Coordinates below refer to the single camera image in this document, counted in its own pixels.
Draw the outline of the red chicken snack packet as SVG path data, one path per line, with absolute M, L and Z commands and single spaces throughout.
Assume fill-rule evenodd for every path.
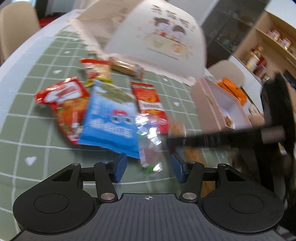
M 38 104 L 48 105 L 58 125 L 73 144 L 78 144 L 90 94 L 77 77 L 69 77 L 35 94 Z

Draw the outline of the yellow red candy packet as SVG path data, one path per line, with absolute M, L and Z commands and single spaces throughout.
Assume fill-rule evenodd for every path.
M 105 60 L 80 59 L 86 74 L 85 87 L 95 85 L 97 81 L 112 84 L 110 63 Z

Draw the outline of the pink cardboard box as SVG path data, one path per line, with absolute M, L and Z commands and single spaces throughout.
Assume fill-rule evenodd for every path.
M 191 95 L 204 132 L 252 127 L 239 100 L 210 80 L 197 80 L 191 87 Z

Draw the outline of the beige chair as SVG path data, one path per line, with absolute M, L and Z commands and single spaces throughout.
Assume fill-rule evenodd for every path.
M 215 82 L 227 78 L 238 87 L 242 87 L 245 82 L 243 72 L 229 60 L 221 60 L 207 70 L 215 78 Z
M 1 9 L 1 62 L 39 30 L 38 16 L 30 3 L 17 1 Z

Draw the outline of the orange snack bag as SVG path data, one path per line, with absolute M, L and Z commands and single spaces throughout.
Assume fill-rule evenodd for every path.
M 221 80 L 218 80 L 216 82 L 218 86 L 229 92 L 231 95 L 236 97 L 240 104 L 244 106 L 247 102 L 247 96 L 246 94 L 242 91 L 240 87 L 238 87 L 236 84 L 234 84 L 231 80 L 227 78 L 222 78 Z

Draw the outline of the dark glass cabinet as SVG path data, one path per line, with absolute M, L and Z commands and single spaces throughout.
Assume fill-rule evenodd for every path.
M 252 29 L 268 1 L 220 0 L 202 25 L 207 45 L 209 68 L 227 60 Z

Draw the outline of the wooden wall shelf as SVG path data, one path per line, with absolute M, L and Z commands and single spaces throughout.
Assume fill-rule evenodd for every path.
M 256 24 L 249 31 L 233 56 L 243 63 L 247 53 L 260 45 L 263 48 L 261 56 L 264 58 L 265 70 L 261 76 L 272 78 L 275 73 L 286 71 L 295 77 L 295 28 L 277 16 L 264 11 Z

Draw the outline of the white mesh food cover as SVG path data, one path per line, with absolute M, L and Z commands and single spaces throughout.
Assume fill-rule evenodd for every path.
M 203 30 L 167 1 L 95 1 L 70 24 L 101 59 L 126 60 L 189 86 L 204 76 Z

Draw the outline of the brown teddy bear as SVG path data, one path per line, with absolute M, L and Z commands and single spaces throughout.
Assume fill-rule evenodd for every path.
M 264 114 L 260 113 L 255 105 L 250 105 L 248 110 L 248 118 L 253 127 L 263 126 L 265 124 Z

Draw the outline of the packaged round bread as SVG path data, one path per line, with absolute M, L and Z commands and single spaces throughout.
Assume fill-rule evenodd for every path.
M 173 123 L 169 128 L 169 137 L 185 137 L 186 128 L 182 123 Z M 207 167 L 206 161 L 203 157 L 202 151 L 193 147 L 184 147 L 175 150 L 181 158 L 186 162 L 201 163 L 204 167 Z M 201 188 L 201 197 L 207 196 L 211 191 L 215 189 L 215 183 L 213 181 L 203 181 Z

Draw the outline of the green white small packet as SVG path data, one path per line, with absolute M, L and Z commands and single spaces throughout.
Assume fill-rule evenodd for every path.
M 138 150 L 140 164 L 147 173 L 157 173 L 163 170 L 162 141 L 158 120 L 151 114 L 142 113 L 135 118 L 137 126 Z

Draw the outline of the beige chair at left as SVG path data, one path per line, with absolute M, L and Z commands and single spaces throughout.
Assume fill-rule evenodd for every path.
M 1 62 L 39 30 L 38 16 L 30 3 L 17 1 L 1 9 Z

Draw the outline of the blue seaweed snack bag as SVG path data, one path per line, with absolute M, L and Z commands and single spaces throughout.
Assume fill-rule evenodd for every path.
M 105 82 L 93 85 L 78 144 L 99 146 L 139 158 L 135 100 Z

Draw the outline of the clear cracker pack red ends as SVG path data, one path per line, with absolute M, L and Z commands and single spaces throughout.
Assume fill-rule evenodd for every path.
M 137 79 L 144 78 L 144 68 L 137 64 L 129 63 L 113 57 L 109 57 L 108 61 L 110 63 L 111 69 L 114 71 L 126 74 Z

